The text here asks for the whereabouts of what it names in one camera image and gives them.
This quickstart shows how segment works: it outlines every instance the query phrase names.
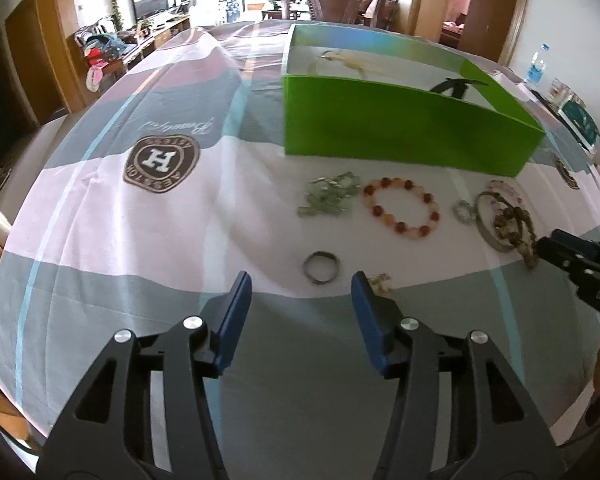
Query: striped tablecloth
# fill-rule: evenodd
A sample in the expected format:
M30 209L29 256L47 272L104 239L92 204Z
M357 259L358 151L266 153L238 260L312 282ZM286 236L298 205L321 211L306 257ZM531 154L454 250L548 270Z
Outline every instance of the striped tablecloth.
M530 272L516 252L495 252L454 219L452 203L470 200L493 176L285 156L288 28L270 20L185 31L67 135L31 189L0 264L0 386L48 433L116 330L163 332L246 270L254 296L234 363L208 385L230 477L368 479L397 385L376 376L354 318L350 277L364 270L390 274L403 312L437 332L489 333L555 422L592 374L598 316L563 273L544 262ZM600 178L558 121L533 102L525 107L547 135L508 181L538 235L561 228L600 240ZM177 186L155 193L123 179L139 139L174 134L201 148ZM555 153L580 190L561 179ZM155 169L164 153L154 155ZM340 218L296 216L307 181L345 171L421 184L441 206L438 230L416 242L397 238L359 202ZM418 222L425 212L404 201L402 218ZM314 286L302 274L317 250L340 258L336 282Z

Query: bangle bracelet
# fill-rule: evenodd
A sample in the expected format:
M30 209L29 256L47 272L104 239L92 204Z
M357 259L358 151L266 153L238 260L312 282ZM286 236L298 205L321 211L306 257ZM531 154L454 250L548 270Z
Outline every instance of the bangle bracelet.
M482 238L484 238L484 240L491 247L493 247L494 249L496 249L496 251L498 251L499 253L510 253L513 249L516 248L516 245L515 244L503 244L484 225L484 221L482 220L482 216L480 215L480 207L479 207L480 206L480 199L483 196L490 196L497 203L504 204L504 206L505 206L504 212L501 215L497 215L496 218L498 218L500 216L504 217L505 215L508 216L507 212L510 212L510 214L511 214L510 217L511 218L515 218L516 225L518 226L518 232L517 233L512 233L512 235L518 234L518 236L520 237L520 239L522 239L522 222L520 221L519 218L513 216L513 206L509 202L507 202L500 193L496 193L496 192L493 192L493 191L483 191L482 193L480 193L480 195L478 195L475 198L475 202L474 202L475 225L478 228L478 231L480 232L480 235L482 236Z
M331 260L333 262L333 274L331 275L331 277L329 279L318 280L318 278L316 278L309 272L309 264L311 264L311 262L313 260L315 260L316 258L326 258L327 260ZM328 253L327 251L317 251L317 252L311 254L304 261L304 263L302 264L302 272L304 272L304 275L314 285L326 285L327 283L331 283L338 277L338 275L340 273L340 261L339 261L338 257L333 253Z
M393 189L406 189L421 198L429 208L429 219L427 223L420 227L409 227L405 222L397 222L394 215L388 214L381 205L378 205L378 202L376 202L376 191L388 187ZM434 202L433 195L425 192L425 189L422 186L416 186L411 180L388 177L384 177L381 180L373 180L365 186L363 199L366 208L371 211L373 216L381 219L382 222L384 222L384 225L391 227L399 235L407 235L413 240L427 237L436 229L438 222L440 222L440 207Z

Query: jewelry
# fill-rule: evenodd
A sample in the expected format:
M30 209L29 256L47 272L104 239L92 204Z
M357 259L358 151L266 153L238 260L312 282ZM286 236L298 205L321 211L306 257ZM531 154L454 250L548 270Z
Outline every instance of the jewelry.
M560 173L562 179L567 183L567 186L569 186L571 189L580 189L576 179L569 172L569 170L564 167L564 163L558 158L557 155L555 155L555 169L558 170L558 173Z
M376 202L376 191L388 187L406 189L421 198L427 207L429 207L429 221L420 227L409 227L405 222L395 221L394 215L386 213L384 208ZM440 222L440 207L433 201L433 195L425 192L422 186L416 186L411 180L388 177L384 177L381 180L372 180L365 186L363 199L366 208L371 211L373 216L381 219L384 225L393 228L398 234L407 235L413 240L427 237L438 227L438 222Z
M500 240L507 240L510 243L509 245L503 244L484 225L478 207L478 202L483 196L491 196L499 205L504 206L502 212L494 217L493 228L498 238ZM512 206L502 195L491 191L480 193L475 199L474 208L476 211L475 224L478 227L478 231L491 247L501 253L509 253L513 249L516 249L529 269L535 269L538 266L537 237L529 211L519 206ZM526 226L528 240L525 240L523 225Z
M509 241L509 244L503 244L500 240L498 240L498 238L496 238L493 234L491 234L491 232L484 225L484 221L482 220L482 216L480 215L480 199L483 196L490 196L497 203L504 204L504 206L505 206L505 208L503 209L503 212L500 213L499 215L496 215L496 218L494 218L494 220L493 220L494 228L496 228L496 219L499 217L504 218L506 215L506 216L510 216L511 218L515 219L516 225L518 227L517 233L509 231L509 230L507 230L506 232L501 230L500 233L498 234L498 237L501 239L506 237L506 239ZM483 191L475 198L474 210L475 210L475 225L478 228L478 231L480 232L480 235L482 236L482 238L484 238L484 240L491 247L496 249L496 251L498 251L499 253L510 253L513 249L516 248L516 246L514 245L514 241L516 241L515 235L517 234L518 236L520 236L520 239L522 239L522 236L520 235L520 233L522 232L522 222L518 218L513 216L513 214L512 214L513 206L509 202L507 202L502 195L500 195L499 193L496 193L496 192L492 192L492 191Z
M327 260L331 260L334 264L333 274L328 280L318 280L309 272L309 264L316 258L326 258ZM314 285L326 285L327 283L331 283L334 281L339 273L340 273L340 261L338 257L333 253L328 253L327 251L317 251L311 254L302 264L302 272L304 275L311 281Z
M460 223L465 225L475 223L475 208L466 200L458 200L451 206L451 211L454 212L455 217Z
M508 198L512 198L513 200L510 200L510 202L515 203L515 205L517 205L519 207L524 207L519 193L513 188L513 186L510 186L509 184L504 182L504 180L492 180L489 183L489 185L487 186L487 191L491 191L493 193L499 193L500 195L507 196ZM502 203L497 202L497 200L491 201L491 208L493 209L493 212L496 214L498 214L500 211L502 211L505 207L506 206L504 206Z
M360 177L347 171L334 178L322 177L306 185L304 199L308 206L298 208L298 216L315 216L325 213L341 215L352 207L350 197L360 192Z
M385 285L384 282L390 282L391 279L391 276L383 272L382 274L369 277L368 282L376 296L388 298L391 294L391 288L388 285Z

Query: doorway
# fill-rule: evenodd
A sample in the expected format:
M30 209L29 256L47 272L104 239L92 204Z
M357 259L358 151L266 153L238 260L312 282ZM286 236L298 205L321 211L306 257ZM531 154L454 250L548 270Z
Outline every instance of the doorway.
M507 64L527 1L414 0L413 34Z
M439 43L452 48L459 47L470 3L471 0L448 0Z

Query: printed logo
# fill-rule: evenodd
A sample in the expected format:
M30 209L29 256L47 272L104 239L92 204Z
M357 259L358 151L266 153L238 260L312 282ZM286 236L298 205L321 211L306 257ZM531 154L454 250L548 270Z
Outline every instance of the printed logo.
M140 129L147 129L152 132L168 133L172 131L187 131L190 135L206 135L211 133L211 129L214 126L214 118L211 117L206 123L175 123L171 124L169 121L165 123L154 123L153 121L147 121Z
M165 193L191 173L199 158L200 146L189 136L143 137L129 153L124 180L153 193Z

